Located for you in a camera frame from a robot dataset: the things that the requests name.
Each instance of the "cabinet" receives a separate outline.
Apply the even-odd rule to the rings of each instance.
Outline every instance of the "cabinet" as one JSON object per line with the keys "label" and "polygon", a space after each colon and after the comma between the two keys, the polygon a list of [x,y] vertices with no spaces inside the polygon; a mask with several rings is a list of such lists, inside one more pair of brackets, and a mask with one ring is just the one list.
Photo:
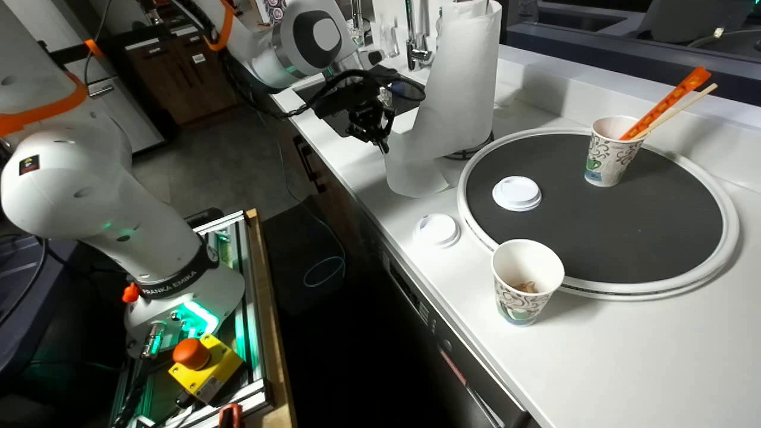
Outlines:
{"label": "cabinet", "polygon": [[389,330],[401,334],[410,362],[427,371],[452,425],[534,428],[530,413],[491,375],[462,335],[435,312],[412,281],[410,267],[396,258],[372,213],[333,176],[311,146],[293,128],[285,134],[291,160],[311,180],[314,199],[353,255],[351,267],[373,302],[389,312]]}
{"label": "cabinet", "polygon": [[127,63],[152,102],[178,123],[194,123],[239,106],[220,57],[201,34],[156,35],[125,45]]}

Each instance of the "white cup lid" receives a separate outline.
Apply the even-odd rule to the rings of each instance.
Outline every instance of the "white cup lid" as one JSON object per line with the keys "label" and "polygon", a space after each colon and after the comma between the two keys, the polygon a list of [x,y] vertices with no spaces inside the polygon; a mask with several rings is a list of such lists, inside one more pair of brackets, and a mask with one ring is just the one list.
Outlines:
{"label": "white cup lid", "polygon": [[492,189],[492,199],[510,213],[530,213],[541,207],[543,190],[529,176],[506,176]]}
{"label": "white cup lid", "polygon": [[448,215],[427,215],[414,229],[414,240],[433,247],[449,247],[459,240],[459,226]]}

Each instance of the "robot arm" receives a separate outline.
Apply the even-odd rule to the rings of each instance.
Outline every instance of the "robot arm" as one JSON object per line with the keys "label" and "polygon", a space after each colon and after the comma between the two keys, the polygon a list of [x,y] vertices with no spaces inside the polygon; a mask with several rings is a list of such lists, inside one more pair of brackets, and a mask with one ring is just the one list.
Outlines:
{"label": "robot arm", "polygon": [[[183,8],[201,13],[201,21],[215,29],[211,45],[228,47],[266,90],[289,88],[353,56],[346,19],[332,0],[293,3],[266,29],[245,27],[226,0],[183,0]],[[46,81],[22,73],[2,78],[0,138],[15,141],[0,180],[8,218],[40,239],[76,239],[113,258],[140,286],[127,312],[134,354],[152,323],[189,302],[221,323],[240,302],[244,277],[216,267],[181,215],[134,178],[121,128],[87,98],[56,114],[37,114],[51,111],[71,90],[51,60],[40,66],[49,69]]]}
{"label": "robot arm", "polygon": [[255,25],[253,13],[235,13],[228,0],[173,0],[173,8],[204,31],[211,51],[226,47],[270,92],[354,53],[336,0],[293,0],[272,27]]}

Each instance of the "cup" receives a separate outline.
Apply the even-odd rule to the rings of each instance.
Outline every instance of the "cup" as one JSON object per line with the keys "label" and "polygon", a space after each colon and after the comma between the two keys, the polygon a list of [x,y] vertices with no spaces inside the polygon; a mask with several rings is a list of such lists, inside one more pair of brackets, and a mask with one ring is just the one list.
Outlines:
{"label": "cup", "polygon": [[550,297],[563,286],[566,267],[538,240],[506,240],[492,255],[497,305],[506,321],[535,323]]}
{"label": "cup", "polygon": [[592,138],[586,161],[586,180],[598,189],[622,184],[629,164],[637,158],[642,141],[622,141],[637,123],[636,116],[601,116],[592,123]]}

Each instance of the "orange straw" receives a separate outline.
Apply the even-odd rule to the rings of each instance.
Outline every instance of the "orange straw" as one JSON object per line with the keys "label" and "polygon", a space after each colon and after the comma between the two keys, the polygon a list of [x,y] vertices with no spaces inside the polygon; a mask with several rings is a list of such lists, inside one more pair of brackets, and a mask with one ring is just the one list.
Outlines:
{"label": "orange straw", "polygon": [[666,109],[680,102],[687,92],[697,90],[703,83],[712,78],[712,72],[704,66],[695,66],[685,81],[680,81],[657,107],[651,107],[632,128],[629,128],[622,141],[631,141],[645,134]]}

